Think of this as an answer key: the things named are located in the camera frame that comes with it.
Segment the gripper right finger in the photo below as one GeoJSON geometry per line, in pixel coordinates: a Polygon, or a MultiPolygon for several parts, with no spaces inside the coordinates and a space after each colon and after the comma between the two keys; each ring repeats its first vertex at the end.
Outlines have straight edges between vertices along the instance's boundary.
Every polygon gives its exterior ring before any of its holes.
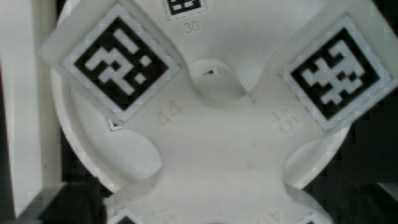
{"type": "Polygon", "coordinates": [[[334,224],[398,224],[398,182],[312,182],[307,193],[334,224]]]}

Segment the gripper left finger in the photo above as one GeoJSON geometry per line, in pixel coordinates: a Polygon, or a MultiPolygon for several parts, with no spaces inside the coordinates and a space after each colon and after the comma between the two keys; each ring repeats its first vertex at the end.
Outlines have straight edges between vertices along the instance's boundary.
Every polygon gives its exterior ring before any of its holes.
{"type": "Polygon", "coordinates": [[[69,183],[39,214],[40,224],[106,224],[106,218],[99,184],[69,183]]]}

